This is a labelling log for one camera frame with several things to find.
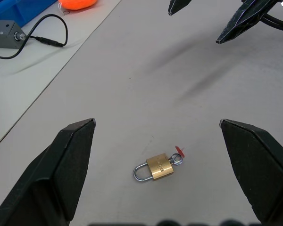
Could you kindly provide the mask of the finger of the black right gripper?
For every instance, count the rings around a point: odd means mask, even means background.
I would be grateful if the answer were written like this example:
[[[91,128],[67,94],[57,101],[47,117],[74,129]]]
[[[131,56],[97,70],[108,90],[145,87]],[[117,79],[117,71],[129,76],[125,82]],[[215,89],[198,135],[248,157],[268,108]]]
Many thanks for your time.
[[[170,0],[168,14],[172,16],[173,14],[186,7],[190,2],[191,0]]]
[[[256,25],[278,2],[280,0],[245,0],[216,39],[216,43],[223,44],[235,39]]]

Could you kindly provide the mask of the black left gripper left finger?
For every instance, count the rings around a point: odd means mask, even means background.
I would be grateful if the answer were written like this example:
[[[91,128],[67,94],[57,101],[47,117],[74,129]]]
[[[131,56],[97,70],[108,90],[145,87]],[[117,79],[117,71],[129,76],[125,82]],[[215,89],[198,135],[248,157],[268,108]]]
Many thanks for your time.
[[[86,179],[95,119],[63,128],[0,205],[0,226],[69,226]]]

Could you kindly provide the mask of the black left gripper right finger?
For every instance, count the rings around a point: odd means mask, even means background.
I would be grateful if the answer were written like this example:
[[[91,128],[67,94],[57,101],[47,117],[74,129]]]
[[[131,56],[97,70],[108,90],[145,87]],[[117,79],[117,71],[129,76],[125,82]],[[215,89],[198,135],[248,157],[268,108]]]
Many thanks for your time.
[[[263,225],[283,226],[283,147],[266,130],[219,123],[235,177]]]

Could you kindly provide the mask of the small silver key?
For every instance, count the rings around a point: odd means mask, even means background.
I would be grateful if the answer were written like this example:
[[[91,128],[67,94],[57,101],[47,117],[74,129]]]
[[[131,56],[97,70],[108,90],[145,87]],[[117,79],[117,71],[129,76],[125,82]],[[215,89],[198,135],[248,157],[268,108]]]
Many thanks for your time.
[[[183,157],[180,154],[175,153],[168,160],[170,164],[180,165],[183,162]]]

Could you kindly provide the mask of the brass padlock with steel shackle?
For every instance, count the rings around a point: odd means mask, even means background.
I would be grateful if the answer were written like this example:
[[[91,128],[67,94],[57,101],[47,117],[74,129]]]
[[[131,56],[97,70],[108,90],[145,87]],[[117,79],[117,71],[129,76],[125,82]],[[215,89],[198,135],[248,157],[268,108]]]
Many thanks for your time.
[[[175,164],[173,157],[168,157],[165,153],[151,157],[145,161],[145,163],[136,166],[133,170],[134,178],[139,182],[145,182],[148,180],[156,180],[165,177],[174,172],[172,165]],[[140,168],[147,166],[150,171],[150,176],[141,178],[137,175],[137,171]]]

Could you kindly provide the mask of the orange plush toy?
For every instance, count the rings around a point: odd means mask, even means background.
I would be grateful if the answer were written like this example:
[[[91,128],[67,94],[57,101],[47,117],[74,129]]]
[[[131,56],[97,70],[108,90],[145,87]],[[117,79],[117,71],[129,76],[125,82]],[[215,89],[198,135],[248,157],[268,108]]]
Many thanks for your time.
[[[81,10],[97,3],[98,0],[58,0],[60,6],[68,10]]]

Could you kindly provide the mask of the grey conveyor belt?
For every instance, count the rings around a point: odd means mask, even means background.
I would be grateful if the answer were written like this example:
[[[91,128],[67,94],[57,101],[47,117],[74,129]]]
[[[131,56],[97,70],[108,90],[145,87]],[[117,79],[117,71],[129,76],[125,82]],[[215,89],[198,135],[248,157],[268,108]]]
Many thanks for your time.
[[[12,20],[0,20],[0,48],[19,49],[26,40],[26,34]]]

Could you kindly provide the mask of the blue plastic bin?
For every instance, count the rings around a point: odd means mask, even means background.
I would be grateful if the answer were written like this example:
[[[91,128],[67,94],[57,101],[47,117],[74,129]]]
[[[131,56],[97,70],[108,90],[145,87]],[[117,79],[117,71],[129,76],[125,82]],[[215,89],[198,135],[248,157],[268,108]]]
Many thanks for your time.
[[[57,0],[0,0],[0,20],[15,21],[23,27]]]

